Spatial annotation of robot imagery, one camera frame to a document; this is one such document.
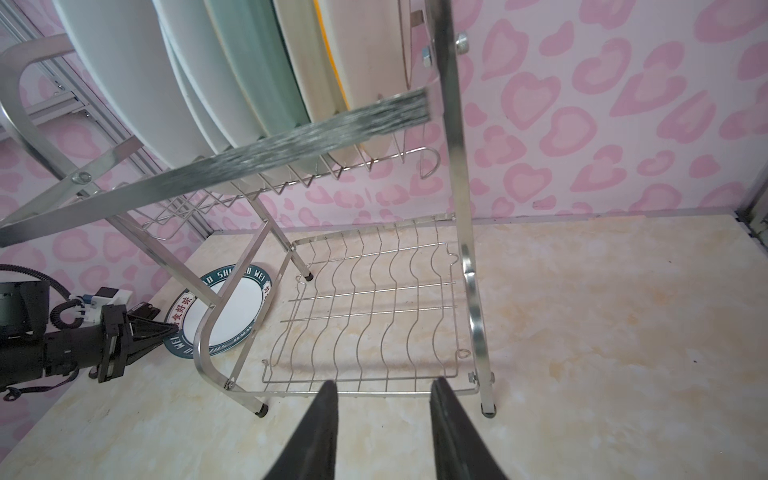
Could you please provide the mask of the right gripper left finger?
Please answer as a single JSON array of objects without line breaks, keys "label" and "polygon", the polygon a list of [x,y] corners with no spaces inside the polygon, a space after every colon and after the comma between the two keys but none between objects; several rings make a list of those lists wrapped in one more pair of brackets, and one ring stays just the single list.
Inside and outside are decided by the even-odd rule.
[{"label": "right gripper left finger", "polygon": [[338,390],[325,381],[264,479],[334,479]]}]

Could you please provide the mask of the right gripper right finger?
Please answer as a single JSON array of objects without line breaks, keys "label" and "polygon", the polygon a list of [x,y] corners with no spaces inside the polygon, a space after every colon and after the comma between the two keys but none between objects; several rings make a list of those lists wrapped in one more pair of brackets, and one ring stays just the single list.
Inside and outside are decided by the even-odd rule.
[{"label": "right gripper right finger", "polygon": [[432,383],[429,405],[438,479],[507,479],[446,378]]}]

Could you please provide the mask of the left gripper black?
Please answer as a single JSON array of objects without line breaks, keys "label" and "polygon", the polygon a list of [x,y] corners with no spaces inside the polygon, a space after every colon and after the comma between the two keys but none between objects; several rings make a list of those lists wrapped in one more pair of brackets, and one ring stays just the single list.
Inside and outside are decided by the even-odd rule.
[{"label": "left gripper black", "polygon": [[106,305],[98,325],[5,339],[1,388],[17,390],[21,383],[56,375],[72,381],[80,370],[91,367],[97,369],[100,382],[119,378],[127,365],[179,332],[174,323],[156,321],[159,314],[160,309],[148,302],[128,311],[123,305]]}]

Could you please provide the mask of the white plate black text rim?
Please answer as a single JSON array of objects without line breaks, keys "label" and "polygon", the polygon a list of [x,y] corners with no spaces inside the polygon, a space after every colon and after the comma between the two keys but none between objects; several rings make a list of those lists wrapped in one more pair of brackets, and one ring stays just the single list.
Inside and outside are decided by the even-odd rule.
[{"label": "white plate black text rim", "polygon": [[[249,265],[211,332],[209,352],[212,356],[245,340],[271,290],[269,273],[260,266]],[[174,300],[165,320],[175,324],[178,331],[163,339],[165,348],[172,355],[193,358],[194,334],[207,311],[208,306],[189,290]]]}]

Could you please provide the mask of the orange sunburst plate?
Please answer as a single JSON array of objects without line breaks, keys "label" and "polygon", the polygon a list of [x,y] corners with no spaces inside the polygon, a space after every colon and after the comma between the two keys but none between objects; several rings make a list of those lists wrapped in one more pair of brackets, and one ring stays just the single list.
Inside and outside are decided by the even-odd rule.
[{"label": "orange sunburst plate", "polygon": [[161,26],[198,98],[233,147],[265,131],[241,91],[202,1],[156,1]]}]

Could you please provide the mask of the mint green flower plate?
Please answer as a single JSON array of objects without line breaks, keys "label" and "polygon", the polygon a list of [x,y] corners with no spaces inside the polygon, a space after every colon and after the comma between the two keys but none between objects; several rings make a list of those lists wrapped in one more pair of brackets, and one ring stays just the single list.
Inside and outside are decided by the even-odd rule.
[{"label": "mint green flower plate", "polygon": [[271,1],[212,0],[209,18],[235,79],[268,135],[310,122]]}]

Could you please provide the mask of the halloween cat star plate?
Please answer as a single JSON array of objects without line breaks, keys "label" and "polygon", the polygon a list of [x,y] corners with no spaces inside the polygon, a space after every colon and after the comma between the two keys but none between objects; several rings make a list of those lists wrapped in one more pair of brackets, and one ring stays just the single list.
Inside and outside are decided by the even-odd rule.
[{"label": "halloween cat star plate", "polygon": [[314,8],[347,109],[410,89],[409,1],[318,0]]}]

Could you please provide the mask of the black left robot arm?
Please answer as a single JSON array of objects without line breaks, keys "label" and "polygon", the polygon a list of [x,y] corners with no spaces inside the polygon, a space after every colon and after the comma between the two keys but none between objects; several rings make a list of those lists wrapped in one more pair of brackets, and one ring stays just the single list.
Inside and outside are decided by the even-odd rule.
[{"label": "black left robot arm", "polygon": [[51,309],[49,290],[44,280],[1,284],[1,394],[6,402],[59,388],[83,369],[100,383],[117,379],[179,332],[173,323],[156,321],[157,310],[146,303],[132,310],[119,303],[85,303],[95,323],[50,331],[51,314],[73,302]]}]

